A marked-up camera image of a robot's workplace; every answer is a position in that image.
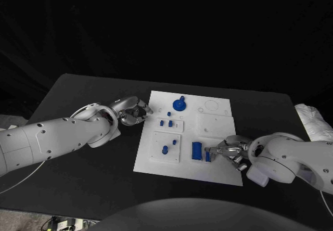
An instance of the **black curtain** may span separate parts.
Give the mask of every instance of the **black curtain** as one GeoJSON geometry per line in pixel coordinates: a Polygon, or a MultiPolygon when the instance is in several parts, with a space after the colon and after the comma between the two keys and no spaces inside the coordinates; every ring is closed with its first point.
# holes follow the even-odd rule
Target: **black curtain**
{"type": "Polygon", "coordinates": [[[286,93],[329,121],[331,54],[329,2],[0,3],[1,99],[24,117],[70,73],[286,93]]]}

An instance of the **white cable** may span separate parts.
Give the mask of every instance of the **white cable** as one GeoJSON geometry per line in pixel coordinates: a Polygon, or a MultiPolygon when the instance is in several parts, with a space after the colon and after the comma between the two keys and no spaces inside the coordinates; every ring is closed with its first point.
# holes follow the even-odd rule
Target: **white cable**
{"type": "Polygon", "coordinates": [[[329,214],[331,214],[331,216],[333,216],[333,212],[331,212],[331,210],[329,210],[329,208],[328,208],[328,206],[327,206],[327,203],[325,203],[325,200],[324,200],[324,195],[322,195],[322,192],[321,192],[321,191],[319,191],[319,194],[321,194],[321,197],[322,197],[324,205],[325,205],[325,207],[327,207],[327,211],[329,212],[329,214]]]}
{"type": "Polygon", "coordinates": [[[34,171],[30,173],[30,175],[15,184],[15,185],[12,185],[8,189],[5,189],[4,191],[1,191],[0,192],[0,194],[1,193],[4,193],[4,192],[7,192],[8,190],[11,190],[32,174],[34,174],[34,172],[37,171],[37,169],[40,168],[40,166],[43,165],[43,163],[44,163],[44,161],[41,162],[41,164],[37,166],[37,168],[34,169],[34,171]]]}

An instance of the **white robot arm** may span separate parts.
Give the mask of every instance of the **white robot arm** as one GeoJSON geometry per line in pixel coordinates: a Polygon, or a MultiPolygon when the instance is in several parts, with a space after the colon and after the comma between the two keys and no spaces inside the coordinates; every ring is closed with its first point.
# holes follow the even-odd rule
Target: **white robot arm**
{"type": "Polygon", "coordinates": [[[152,114],[135,97],[116,100],[107,107],[92,103],[70,117],[0,131],[0,176],[8,171],[77,150],[84,144],[99,147],[119,135],[118,119],[126,126],[152,114]]]}
{"type": "Polygon", "coordinates": [[[273,133],[253,141],[230,136],[217,147],[204,150],[224,156],[239,171],[246,168],[239,161],[249,159],[252,165],[246,176],[262,187],[269,178],[291,183],[299,177],[315,189],[333,194],[331,142],[304,142],[288,133],[273,133]]]}

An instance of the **floor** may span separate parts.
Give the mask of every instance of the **floor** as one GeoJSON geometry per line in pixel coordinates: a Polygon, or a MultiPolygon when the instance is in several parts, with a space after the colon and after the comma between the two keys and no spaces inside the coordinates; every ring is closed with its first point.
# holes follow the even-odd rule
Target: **floor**
{"type": "MultiPolygon", "coordinates": [[[[0,128],[9,125],[24,126],[27,120],[20,116],[0,115],[0,128]]],[[[0,231],[40,231],[43,223],[50,219],[48,215],[8,211],[0,209],[0,231]]]]}

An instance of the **black table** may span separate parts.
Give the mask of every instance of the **black table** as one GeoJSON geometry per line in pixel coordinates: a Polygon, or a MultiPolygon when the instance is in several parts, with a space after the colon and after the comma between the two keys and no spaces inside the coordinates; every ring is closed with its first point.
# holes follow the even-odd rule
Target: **black table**
{"type": "MultiPolygon", "coordinates": [[[[69,117],[89,103],[107,105],[135,95],[148,101],[149,91],[167,91],[230,100],[236,134],[249,138],[286,132],[308,136],[285,94],[141,82],[64,74],[57,79],[28,123],[69,117]]],[[[269,180],[259,187],[242,172],[243,187],[132,172],[142,123],[119,125],[120,136],[103,146],[83,146],[47,161],[34,175],[0,195],[0,207],[64,217],[100,220],[116,211],[158,199],[198,197],[262,208],[327,230],[333,219],[318,191],[299,179],[292,184],[269,180]]],[[[28,175],[38,164],[0,178],[0,189],[28,175]]]]}

